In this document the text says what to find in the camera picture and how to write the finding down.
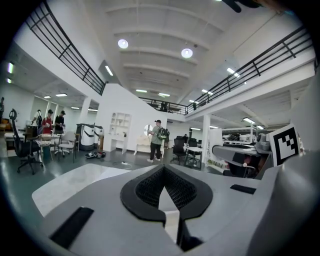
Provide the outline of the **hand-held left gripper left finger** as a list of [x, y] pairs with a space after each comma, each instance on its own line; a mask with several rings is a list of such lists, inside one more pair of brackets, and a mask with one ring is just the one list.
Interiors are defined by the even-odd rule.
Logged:
[[81, 229], [69, 251], [79, 256], [178, 256], [182, 250], [162, 223], [144, 221], [122, 204], [122, 187], [150, 171], [108, 168], [91, 184], [65, 200], [46, 215], [41, 231], [50, 236], [75, 210], [87, 207], [93, 214]]

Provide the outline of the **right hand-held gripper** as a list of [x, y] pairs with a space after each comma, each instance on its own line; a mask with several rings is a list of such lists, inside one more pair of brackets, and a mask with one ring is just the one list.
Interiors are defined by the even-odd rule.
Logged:
[[246, 156], [259, 157], [260, 154], [271, 153], [273, 166], [277, 167], [282, 165], [286, 159], [300, 153], [300, 143], [295, 126], [289, 124], [268, 134], [261, 134], [255, 146], [215, 145], [211, 152], [217, 158], [236, 166], [242, 166]]

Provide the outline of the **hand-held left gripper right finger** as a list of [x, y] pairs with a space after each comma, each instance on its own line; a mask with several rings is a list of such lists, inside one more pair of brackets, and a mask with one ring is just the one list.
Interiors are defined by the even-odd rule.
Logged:
[[223, 176], [209, 172], [193, 170], [176, 164], [166, 164], [170, 170], [180, 171], [188, 178], [195, 178], [200, 181], [197, 189], [204, 185], [210, 187], [212, 200], [200, 217], [191, 218], [186, 221], [187, 228], [191, 235], [199, 238], [203, 242], [208, 241], [213, 235], [226, 227], [253, 198], [252, 194], [231, 189], [232, 185], [260, 190], [264, 183], [270, 181], [270, 170], [266, 170], [261, 179], [239, 178]]

